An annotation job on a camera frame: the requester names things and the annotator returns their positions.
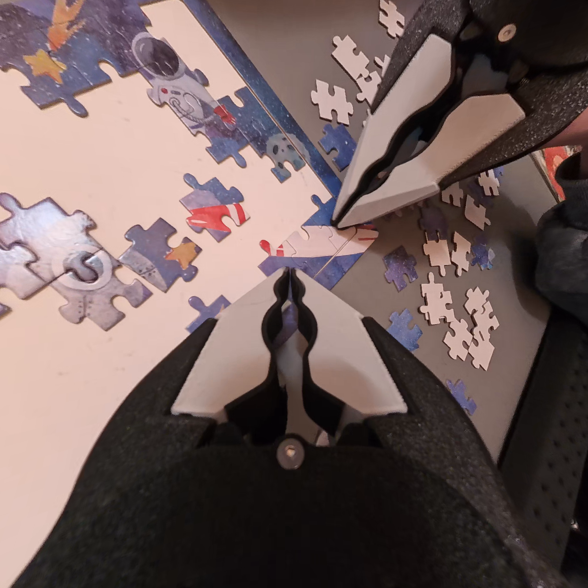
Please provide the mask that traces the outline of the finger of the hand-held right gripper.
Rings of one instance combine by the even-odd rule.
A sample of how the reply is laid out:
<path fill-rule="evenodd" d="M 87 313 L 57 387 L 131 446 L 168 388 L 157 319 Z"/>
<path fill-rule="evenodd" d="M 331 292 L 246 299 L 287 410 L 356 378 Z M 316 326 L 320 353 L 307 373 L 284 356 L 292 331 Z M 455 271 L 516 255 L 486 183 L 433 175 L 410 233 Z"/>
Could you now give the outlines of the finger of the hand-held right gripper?
<path fill-rule="evenodd" d="M 361 196 L 337 227 L 363 224 L 436 194 L 445 177 L 524 118 L 525 111 L 508 93 L 468 97 L 447 116 L 428 147 Z"/>
<path fill-rule="evenodd" d="M 366 223 L 392 212 L 393 196 L 370 184 L 394 159 L 401 127 L 451 83 L 452 44 L 431 34 L 367 117 L 332 215 L 333 223 Z"/>

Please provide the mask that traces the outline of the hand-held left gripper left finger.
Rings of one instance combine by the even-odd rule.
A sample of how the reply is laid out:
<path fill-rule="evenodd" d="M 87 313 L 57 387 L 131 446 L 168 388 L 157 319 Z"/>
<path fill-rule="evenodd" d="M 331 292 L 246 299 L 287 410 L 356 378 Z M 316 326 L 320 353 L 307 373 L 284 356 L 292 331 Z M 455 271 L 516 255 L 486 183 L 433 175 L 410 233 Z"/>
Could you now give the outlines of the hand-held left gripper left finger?
<path fill-rule="evenodd" d="M 212 331 L 172 405 L 173 415 L 260 422 L 279 386 L 273 342 L 282 329 L 290 269 L 275 271 L 210 320 Z"/>

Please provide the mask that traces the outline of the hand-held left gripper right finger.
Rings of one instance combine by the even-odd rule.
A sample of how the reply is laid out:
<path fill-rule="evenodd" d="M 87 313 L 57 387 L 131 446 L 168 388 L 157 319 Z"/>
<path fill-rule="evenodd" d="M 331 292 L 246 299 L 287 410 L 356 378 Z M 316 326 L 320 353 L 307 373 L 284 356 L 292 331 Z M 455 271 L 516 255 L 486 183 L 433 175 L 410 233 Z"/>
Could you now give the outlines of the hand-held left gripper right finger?
<path fill-rule="evenodd" d="M 302 356 L 302 398 L 320 429 L 338 435 L 350 423 L 406 414 L 403 399 L 369 326 L 379 327 L 330 290 L 292 270 L 292 301 L 307 346 Z"/>

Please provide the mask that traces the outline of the grey porthole half puzzle piece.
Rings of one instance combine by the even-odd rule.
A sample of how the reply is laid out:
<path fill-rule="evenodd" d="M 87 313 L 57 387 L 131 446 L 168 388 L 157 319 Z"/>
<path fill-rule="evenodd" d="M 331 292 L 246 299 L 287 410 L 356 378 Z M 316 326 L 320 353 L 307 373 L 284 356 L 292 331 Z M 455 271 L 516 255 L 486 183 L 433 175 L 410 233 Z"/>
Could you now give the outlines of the grey porthole half puzzle piece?
<path fill-rule="evenodd" d="M 86 262 L 98 275 L 94 282 L 82 282 L 69 271 L 50 284 L 67 300 L 59 308 L 67 321 L 78 324 L 88 318 L 108 331 L 125 318 L 114 306 L 114 298 L 120 296 L 132 307 L 139 307 L 151 297 L 152 292 L 139 280 L 126 284 L 116 277 L 115 270 L 121 263 L 107 251 L 102 249 L 92 254 Z"/>

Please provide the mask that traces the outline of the blue space puzzle frame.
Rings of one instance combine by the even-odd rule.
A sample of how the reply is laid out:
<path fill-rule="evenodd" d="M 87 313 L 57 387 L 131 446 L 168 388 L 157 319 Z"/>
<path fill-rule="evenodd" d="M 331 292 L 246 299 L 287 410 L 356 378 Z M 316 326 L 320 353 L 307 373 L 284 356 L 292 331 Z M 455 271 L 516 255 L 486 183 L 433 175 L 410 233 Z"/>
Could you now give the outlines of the blue space puzzle frame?
<path fill-rule="evenodd" d="M 196 318 L 189 298 L 235 302 L 264 281 L 260 240 L 303 245 L 301 227 L 318 209 L 311 196 L 326 202 L 341 186 L 315 145 L 324 121 L 312 102 L 320 89 L 350 82 L 337 79 L 343 70 L 332 59 L 332 37 L 342 33 L 321 19 L 334 11 L 318 1 L 221 1 L 217 10 L 210 1 L 151 1 L 142 10 L 151 22 L 146 32 L 208 78 L 219 105 L 205 131 L 192 134 L 169 105 L 151 101 L 138 63 L 126 77 L 100 64 L 111 81 L 78 94 L 85 117 L 63 102 L 38 107 L 21 90 L 27 77 L 1 70 L 1 193 L 22 208 L 51 198 L 68 215 L 84 212 L 96 224 L 88 235 L 118 261 L 132 245 L 128 229 L 148 229 L 160 217 L 176 229 L 169 246 L 189 238 L 201 248 L 194 279 L 180 277 L 166 292 L 121 263 L 116 277 L 139 280 L 152 295 L 139 307 L 114 298 L 125 318 L 107 331 L 88 318 L 64 319 L 59 308 L 67 300 L 52 282 L 24 300 L 1 287 L 1 587 L 12 585 L 46 540 L 122 401 L 189 334 Z M 245 168 L 233 158 L 218 164 L 206 151 L 209 131 L 239 129 L 218 99 L 230 96 L 242 107 L 235 91 L 243 87 L 280 133 L 308 151 L 301 170 L 285 164 L 291 176 L 283 183 L 271 158 L 249 143 L 240 150 Z M 221 242 L 191 230 L 180 203 L 192 191 L 186 173 L 201 184 L 217 178 L 236 187 L 249 220 L 236 226 L 225 217 L 231 234 Z"/>

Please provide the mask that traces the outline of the blue starry puzzle piece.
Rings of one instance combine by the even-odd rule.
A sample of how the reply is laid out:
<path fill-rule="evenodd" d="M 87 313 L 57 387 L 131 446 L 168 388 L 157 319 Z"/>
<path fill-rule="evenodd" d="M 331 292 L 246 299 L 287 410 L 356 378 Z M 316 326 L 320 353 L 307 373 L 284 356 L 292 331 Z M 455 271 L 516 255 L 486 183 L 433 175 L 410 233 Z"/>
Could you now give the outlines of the blue starry puzzle piece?
<path fill-rule="evenodd" d="M 452 397 L 458 402 L 460 407 L 469 416 L 473 416 L 477 409 L 477 405 L 474 399 L 469 395 L 463 380 L 458 379 L 455 382 L 452 382 L 451 380 L 447 379 L 445 384 Z"/>
<path fill-rule="evenodd" d="M 391 334 L 395 340 L 400 342 L 408 351 L 415 351 L 419 349 L 419 339 L 422 337 L 422 329 L 418 325 L 410 326 L 413 321 L 413 315 L 408 308 L 401 313 L 393 312 L 390 317 L 390 326 L 387 332 Z"/>
<path fill-rule="evenodd" d="M 240 150 L 247 146 L 248 140 L 239 129 L 224 135 L 211 130 L 206 134 L 206 137 L 210 141 L 210 146 L 206 148 L 206 151 L 216 163 L 220 164 L 228 158 L 233 158 L 239 167 L 246 167 L 246 160 L 240 154 Z"/>

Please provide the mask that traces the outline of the grey satellite puzzle piece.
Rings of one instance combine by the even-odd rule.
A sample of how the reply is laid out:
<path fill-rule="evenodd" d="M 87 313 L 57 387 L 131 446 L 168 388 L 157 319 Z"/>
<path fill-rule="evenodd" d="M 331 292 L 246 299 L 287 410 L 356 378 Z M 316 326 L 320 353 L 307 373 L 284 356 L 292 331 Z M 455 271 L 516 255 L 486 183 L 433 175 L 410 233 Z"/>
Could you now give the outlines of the grey satellite puzzle piece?
<path fill-rule="evenodd" d="M 25 246 L 36 256 L 30 263 L 33 273 L 50 283 L 68 271 L 85 283 L 98 279 L 98 273 L 85 264 L 102 248 L 88 235 L 95 222 L 84 212 L 68 215 L 51 198 L 22 208 L 10 194 L 1 194 L 1 207 L 11 216 L 1 222 L 1 245 Z"/>

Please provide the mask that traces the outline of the person's right forearm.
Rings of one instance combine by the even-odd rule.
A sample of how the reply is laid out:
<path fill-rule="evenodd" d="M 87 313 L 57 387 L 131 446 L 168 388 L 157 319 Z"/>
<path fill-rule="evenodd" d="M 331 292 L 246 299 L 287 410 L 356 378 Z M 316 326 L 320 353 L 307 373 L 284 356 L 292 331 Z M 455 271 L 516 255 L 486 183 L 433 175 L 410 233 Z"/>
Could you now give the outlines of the person's right forearm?
<path fill-rule="evenodd" d="M 564 201 L 537 226 L 537 290 L 552 304 L 587 325 L 587 148 L 556 171 Z"/>

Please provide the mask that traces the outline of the person's right hand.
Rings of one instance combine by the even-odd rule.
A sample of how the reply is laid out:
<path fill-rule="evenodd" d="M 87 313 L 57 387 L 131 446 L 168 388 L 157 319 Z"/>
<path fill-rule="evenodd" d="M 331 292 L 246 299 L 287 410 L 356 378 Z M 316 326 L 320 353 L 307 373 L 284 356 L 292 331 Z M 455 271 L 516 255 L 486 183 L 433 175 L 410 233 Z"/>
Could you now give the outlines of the person's right hand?
<path fill-rule="evenodd" d="M 581 146 L 587 145 L 587 118 L 579 116 L 570 123 L 559 135 L 548 142 L 545 148 L 560 146 Z"/>

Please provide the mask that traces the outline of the colourful printed cardboard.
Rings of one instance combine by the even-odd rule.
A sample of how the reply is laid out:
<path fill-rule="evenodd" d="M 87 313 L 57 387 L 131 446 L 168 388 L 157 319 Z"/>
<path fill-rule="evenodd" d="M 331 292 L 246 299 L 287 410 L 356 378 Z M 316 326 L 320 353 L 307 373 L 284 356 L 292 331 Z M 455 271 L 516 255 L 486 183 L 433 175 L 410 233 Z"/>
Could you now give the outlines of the colourful printed cardboard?
<path fill-rule="evenodd" d="M 581 151 L 581 149 L 581 147 L 573 145 L 552 146 L 550 148 L 540 149 L 531 154 L 534 163 L 552 191 L 556 202 L 562 202 L 565 199 L 563 189 L 556 180 L 557 168 L 564 160 Z"/>

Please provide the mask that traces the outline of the grey moon puzzle piece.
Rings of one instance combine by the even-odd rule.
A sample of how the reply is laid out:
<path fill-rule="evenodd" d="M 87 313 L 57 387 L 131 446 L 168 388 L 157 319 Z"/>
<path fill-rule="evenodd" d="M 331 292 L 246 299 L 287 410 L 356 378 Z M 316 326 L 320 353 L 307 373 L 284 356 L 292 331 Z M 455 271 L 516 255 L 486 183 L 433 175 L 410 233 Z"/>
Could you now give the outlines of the grey moon puzzle piece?
<path fill-rule="evenodd" d="M 268 138 L 266 154 L 274 164 L 272 173 L 280 183 L 283 183 L 291 176 L 285 164 L 290 164 L 295 171 L 301 170 L 306 165 L 305 157 L 308 156 L 308 151 L 295 135 L 277 133 Z"/>

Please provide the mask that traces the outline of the red rocket puzzle piece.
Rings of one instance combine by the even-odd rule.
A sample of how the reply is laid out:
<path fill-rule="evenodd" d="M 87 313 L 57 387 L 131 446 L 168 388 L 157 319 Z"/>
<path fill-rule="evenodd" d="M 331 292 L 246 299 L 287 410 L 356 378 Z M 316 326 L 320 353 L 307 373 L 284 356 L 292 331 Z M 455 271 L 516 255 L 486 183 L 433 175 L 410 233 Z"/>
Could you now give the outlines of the red rocket puzzle piece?
<path fill-rule="evenodd" d="M 201 184 L 190 173 L 184 174 L 183 180 L 192 191 L 181 198 L 180 203 L 189 213 L 186 223 L 194 232 L 208 231 L 219 243 L 231 234 L 224 222 L 225 217 L 236 226 L 249 220 L 250 216 L 242 205 L 243 195 L 236 187 L 227 189 L 217 178 Z"/>

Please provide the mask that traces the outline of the plain purple puzzle piece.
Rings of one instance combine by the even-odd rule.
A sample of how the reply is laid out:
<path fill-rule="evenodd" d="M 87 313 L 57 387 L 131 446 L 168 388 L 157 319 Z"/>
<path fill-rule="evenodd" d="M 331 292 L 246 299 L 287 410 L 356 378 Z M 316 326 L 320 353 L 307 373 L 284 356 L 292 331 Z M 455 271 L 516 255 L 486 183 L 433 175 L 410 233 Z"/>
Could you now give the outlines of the plain purple puzzle piece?
<path fill-rule="evenodd" d="M 1 246 L 1 287 L 8 288 L 21 300 L 42 290 L 47 283 L 29 267 L 36 260 L 36 255 L 23 245 Z"/>

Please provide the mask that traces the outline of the white astronaut puzzle piece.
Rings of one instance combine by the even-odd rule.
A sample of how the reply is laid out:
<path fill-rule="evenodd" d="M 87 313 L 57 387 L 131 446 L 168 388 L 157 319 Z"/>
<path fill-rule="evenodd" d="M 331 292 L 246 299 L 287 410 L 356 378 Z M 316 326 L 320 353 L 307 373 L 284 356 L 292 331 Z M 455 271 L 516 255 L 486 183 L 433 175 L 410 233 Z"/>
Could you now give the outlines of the white astronaut puzzle piece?
<path fill-rule="evenodd" d="M 208 78 L 191 70 L 164 39 L 138 33 L 131 50 L 140 73 L 151 84 L 148 96 L 157 106 L 169 105 L 183 124 L 196 134 L 213 126 L 217 101 L 207 90 Z"/>

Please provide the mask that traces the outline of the joined comet star puzzle pieces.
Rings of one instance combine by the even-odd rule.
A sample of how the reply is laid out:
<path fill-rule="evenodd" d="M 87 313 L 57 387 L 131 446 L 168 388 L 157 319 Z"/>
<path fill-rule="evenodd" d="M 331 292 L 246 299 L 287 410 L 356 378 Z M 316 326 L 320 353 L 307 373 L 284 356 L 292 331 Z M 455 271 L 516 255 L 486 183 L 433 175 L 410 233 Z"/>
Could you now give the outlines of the joined comet star puzzle pieces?
<path fill-rule="evenodd" d="M 66 104 L 88 115 L 78 94 L 138 70 L 131 43 L 151 25 L 151 1 L 1 1 L 1 70 L 28 79 L 21 90 L 38 107 Z"/>

